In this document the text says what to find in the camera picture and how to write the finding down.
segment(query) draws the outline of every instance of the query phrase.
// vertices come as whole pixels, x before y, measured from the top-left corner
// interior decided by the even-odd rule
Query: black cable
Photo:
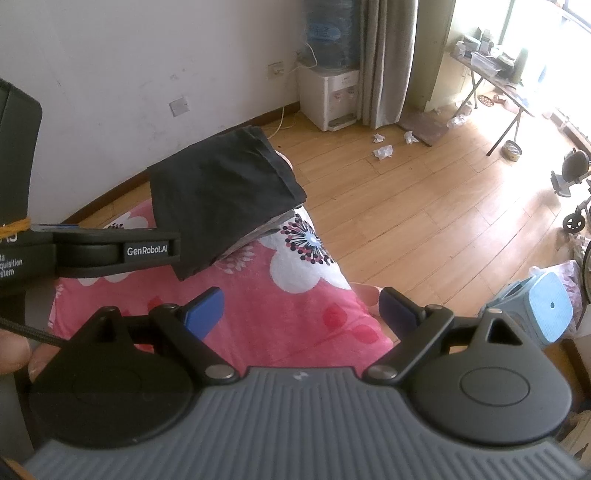
[[[2,316],[0,316],[0,329],[7,330],[17,335],[36,340],[37,342],[47,343],[48,345],[58,346],[63,348],[66,346],[67,340],[60,338],[56,335],[44,332],[28,325],[21,325],[20,323],[13,322]]]

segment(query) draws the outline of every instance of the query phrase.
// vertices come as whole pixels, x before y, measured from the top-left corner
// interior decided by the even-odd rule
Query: wheelchair wheel
[[[564,217],[562,228],[567,233],[579,233],[585,228],[585,217],[577,212],[571,213]]]
[[[582,277],[583,277],[583,289],[585,290],[585,296],[587,297],[587,302],[591,300],[591,265],[589,265],[590,253],[591,253],[591,242],[587,245],[587,249],[585,250],[585,256],[583,257],[583,268],[582,270]]]

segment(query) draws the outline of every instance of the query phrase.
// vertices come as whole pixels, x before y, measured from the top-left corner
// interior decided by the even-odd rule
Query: white flower print
[[[233,274],[234,271],[240,272],[246,268],[246,263],[253,260],[255,253],[252,251],[252,245],[246,245],[235,252],[215,262],[215,266],[225,273]]]
[[[116,220],[113,220],[109,225],[105,228],[124,228],[127,230],[132,230],[134,228],[148,228],[148,221],[146,218],[142,216],[132,217],[131,212],[124,213]],[[129,277],[133,272],[125,272],[125,273],[117,273],[115,275],[109,275],[107,277],[103,277],[106,281],[111,283],[119,283],[120,281],[125,280]],[[90,287],[94,283],[98,282],[98,278],[79,278],[78,281],[81,285],[85,287]]]
[[[350,290],[339,266],[316,235],[308,212],[301,207],[295,213],[294,219],[283,224],[281,232],[258,240],[276,250],[269,268],[275,284],[289,293],[304,293],[323,278],[335,287]]]

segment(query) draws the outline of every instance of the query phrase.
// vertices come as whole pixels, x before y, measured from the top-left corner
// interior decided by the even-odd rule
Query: wall socket
[[[267,65],[267,80],[282,77],[284,73],[285,65],[283,65],[282,61],[276,61]]]
[[[189,111],[189,104],[187,103],[187,99],[185,97],[173,100],[169,103],[169,105],[173,116],[179,116]]]

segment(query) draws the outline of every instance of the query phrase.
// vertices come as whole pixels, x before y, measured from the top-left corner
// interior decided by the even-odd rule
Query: light blue plastic stool
[[[554,272],[507,285],[482,308],[508,313],[542,348],[558,340],[573,317],[569,294]]]

